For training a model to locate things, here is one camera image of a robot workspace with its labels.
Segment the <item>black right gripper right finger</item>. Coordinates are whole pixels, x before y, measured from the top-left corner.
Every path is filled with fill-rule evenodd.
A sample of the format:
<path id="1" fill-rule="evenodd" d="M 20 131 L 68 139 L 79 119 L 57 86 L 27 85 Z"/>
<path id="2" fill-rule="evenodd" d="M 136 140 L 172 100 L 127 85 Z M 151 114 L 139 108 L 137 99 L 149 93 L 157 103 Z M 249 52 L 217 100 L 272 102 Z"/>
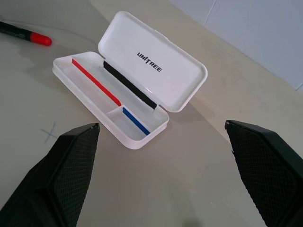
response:
<path id="1" fill-rule="evenodd" d="M 303 159 L 274 131 L 227 120 L 241 180 L 267 227 L 303 227 Z"/>

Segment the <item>white open pencil case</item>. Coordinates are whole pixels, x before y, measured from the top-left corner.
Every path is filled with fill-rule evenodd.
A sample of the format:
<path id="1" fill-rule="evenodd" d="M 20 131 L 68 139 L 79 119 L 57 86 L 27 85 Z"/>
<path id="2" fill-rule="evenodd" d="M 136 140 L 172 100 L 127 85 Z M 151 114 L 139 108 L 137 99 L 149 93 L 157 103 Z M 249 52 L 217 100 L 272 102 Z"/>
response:
<path id="1" fill-rule="evenodd" d="M 53 61 L 55 76 L 127 148 L 162 132 L 206 81 L 204 64 L 128 12 L 98 43 Z"/>

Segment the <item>black marker with red cap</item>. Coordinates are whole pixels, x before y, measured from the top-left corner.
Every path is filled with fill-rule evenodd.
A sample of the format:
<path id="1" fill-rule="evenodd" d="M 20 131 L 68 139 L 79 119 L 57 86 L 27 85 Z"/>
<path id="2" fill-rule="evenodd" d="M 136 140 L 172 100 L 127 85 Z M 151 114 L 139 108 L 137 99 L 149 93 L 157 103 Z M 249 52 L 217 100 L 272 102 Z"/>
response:
<path id="1" fill-rule="evenodd" d="M 13 37 L 17 37 L 44 46 L 50 46 L 52 44 L 51 38 L 45 35 L 32 32 L 26 29 L 22 29 L 17 26 L 13 26 L 4 22 L 0 22 L 0 33 L 4 33 Z"/>

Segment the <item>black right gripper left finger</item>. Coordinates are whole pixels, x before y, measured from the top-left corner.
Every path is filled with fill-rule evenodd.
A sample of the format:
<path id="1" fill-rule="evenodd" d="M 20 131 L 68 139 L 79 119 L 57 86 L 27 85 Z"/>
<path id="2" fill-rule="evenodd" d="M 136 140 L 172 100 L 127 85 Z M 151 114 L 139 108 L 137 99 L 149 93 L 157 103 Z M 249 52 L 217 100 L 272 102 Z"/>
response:
<path id="1" fill-rule="evenodd" d="M 0 227 L 76 227 L 99 132 L 90 123 L 62 134 L 0 209 Z"/>

